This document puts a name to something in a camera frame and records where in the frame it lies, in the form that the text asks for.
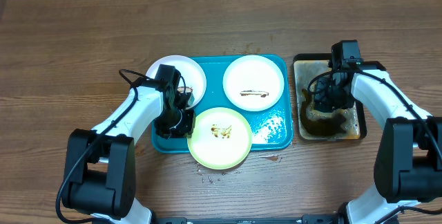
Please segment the white plate with sauce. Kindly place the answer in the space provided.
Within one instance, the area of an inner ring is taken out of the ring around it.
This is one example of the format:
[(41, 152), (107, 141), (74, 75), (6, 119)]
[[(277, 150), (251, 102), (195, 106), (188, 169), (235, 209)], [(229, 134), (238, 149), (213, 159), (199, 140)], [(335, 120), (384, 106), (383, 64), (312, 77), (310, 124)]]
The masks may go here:
[(261, 55), (245, 55), (228, 65), (222, 86), (228, 100), (245, 111), (264, 111), (275, 105), (284, 91), (282, 71)]
[(193, 59), (183, 55), (169, 55), (154, 62), (147, 70), (146, 76), (154, 78), (160, 64), (174, 66), (186, 82), (186, 92), (192, 92), (195, 107), (203, 98), (206, 91), (206, 75), (202, 67)]

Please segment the yellow plate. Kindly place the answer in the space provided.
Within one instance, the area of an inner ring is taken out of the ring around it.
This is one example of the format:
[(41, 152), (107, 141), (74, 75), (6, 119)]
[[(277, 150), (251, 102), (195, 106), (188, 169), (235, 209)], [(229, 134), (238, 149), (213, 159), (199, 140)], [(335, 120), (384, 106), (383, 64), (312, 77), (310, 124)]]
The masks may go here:
[(250, 124), (243, 115), (225, 107), (201, 112), (187, 139), (193, 158), (209, 169), (225, 170), (239, 165), (252, 146)]

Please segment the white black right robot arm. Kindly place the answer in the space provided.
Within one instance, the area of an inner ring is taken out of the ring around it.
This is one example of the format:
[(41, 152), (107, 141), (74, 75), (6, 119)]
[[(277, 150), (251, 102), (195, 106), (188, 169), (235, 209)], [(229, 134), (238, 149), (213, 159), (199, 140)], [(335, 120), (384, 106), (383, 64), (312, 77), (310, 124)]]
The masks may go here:
[(383, 134), (374, 164), (374, 184), (343, 204), (344, 223), (387, 223), (405, 210), (439, 215), (419, 204), (441, 197), (441, 118), (414, 104), (379, 62), (332, 65), (307, 86), (321, 111), (364, 105)]

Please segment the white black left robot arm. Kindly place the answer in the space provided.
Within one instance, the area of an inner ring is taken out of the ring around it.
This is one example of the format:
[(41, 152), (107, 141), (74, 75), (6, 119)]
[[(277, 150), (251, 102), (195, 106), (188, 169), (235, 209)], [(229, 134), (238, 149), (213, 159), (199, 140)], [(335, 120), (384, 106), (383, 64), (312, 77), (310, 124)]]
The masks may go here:
[(164, 139), (192, 134), (191, 95), (178, 90), (184, 82), (179, 75), (141, 76), (130, 83), (128, 97), (108, 119), (71, 133), (55, 200), (59, 220), (70, 222), (61, 212), (66, 207), (85, 214), (82, 223), (153, 223), (152, 211), (135, 197), (135, 143), (150, 124)]

